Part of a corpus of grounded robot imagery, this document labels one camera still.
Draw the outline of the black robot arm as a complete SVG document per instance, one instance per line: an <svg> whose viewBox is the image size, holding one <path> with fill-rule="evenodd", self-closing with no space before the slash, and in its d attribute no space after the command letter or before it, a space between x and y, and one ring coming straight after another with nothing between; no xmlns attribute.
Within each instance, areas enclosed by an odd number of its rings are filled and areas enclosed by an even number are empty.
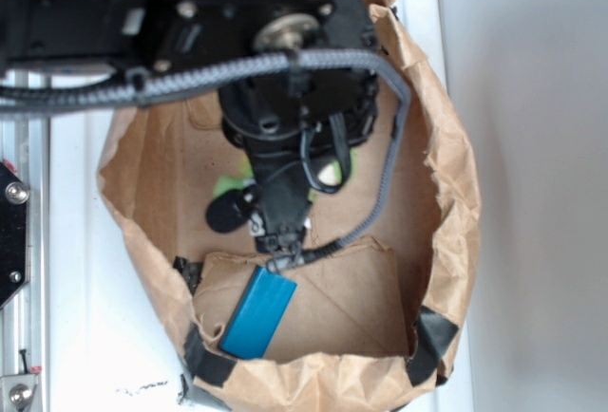
<svg viewBox="0 0 608 412"><path fill-rule="evenodd" d="M230 233L252 218L275 271L313 263L348 243L303 246L309 194L377 116L378 39L363 0L1 0L1 69L99 74L68 89L3 86L3 115L147 107L216 90L224 136L254 180L217 197L210 227Z"/></svg>

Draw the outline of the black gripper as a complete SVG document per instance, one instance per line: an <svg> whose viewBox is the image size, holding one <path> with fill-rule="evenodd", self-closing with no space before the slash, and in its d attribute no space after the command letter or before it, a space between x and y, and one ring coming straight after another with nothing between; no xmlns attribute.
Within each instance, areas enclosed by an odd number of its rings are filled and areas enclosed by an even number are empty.
<svg viewBox="0 0 608 412"><path fill-rule="evenodd" d="M205 218L220 234L247 223L256 249L279 272L337 251L306 250L312 192L339 192L353 172L351 149L371 135L379 82L366 70L251 77L219 90L222 132L242 150L253 178L220 193Z"/></svg>

